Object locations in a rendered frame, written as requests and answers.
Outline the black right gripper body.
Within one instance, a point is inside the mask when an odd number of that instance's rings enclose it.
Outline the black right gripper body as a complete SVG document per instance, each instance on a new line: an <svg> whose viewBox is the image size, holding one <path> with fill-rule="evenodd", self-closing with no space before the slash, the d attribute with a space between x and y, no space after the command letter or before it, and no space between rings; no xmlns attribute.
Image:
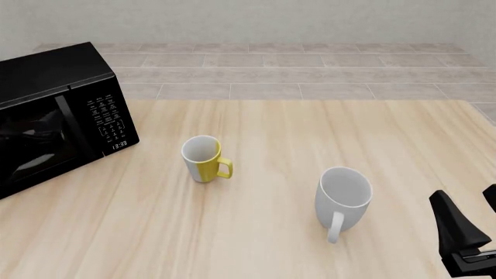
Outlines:
<svg viewBox="0 0 496 279"><path fill-rule="evenodd" d="M480 251L485 243L459 248L453 244L439 244L439 255L451 277L496 277L496 250Z"/></svg>

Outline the black microwave oven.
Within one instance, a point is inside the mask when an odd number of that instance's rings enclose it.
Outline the black microwave oven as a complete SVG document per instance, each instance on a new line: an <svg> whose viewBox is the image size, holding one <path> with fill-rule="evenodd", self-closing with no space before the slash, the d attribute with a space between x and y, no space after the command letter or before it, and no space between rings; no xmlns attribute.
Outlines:
<svg viewBox="0 0 496 279"><path fill-rule="evenodd" d="M92 43L0 61L0 200L139 141Z"/></svg>

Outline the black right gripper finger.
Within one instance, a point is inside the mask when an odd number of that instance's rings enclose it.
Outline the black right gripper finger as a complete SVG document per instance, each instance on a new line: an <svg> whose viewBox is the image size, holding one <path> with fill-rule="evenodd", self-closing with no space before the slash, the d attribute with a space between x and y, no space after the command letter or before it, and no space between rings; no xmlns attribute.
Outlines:
<svg viewBox="0 0 496 279"><path fill-rule="evenodd" d="M493 210L496 210L496 184L490 185L483 191L483 196L486 202Z"/></svg>
<svg viewBox="0 0 496 279"><path fill-rule="evenodd" d="M436 220L440 254L479 254L479 249L491 241L463 215L443 190L435 191L429 201Z"/></svg>

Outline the yellow and white mug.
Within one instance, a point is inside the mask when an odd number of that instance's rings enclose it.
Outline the yellow and white mug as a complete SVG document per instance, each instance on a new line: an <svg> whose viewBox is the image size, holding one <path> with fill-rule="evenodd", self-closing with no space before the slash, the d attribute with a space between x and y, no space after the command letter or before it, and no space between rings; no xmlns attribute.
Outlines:
<svg viewBox="0 0 496 279"><path fill-rule="evenodd" d="M181 148L181 156L193 180L209 183L217 177L231 178L233 162L222 157L222 146L214 136L193 136Z"/></svg>

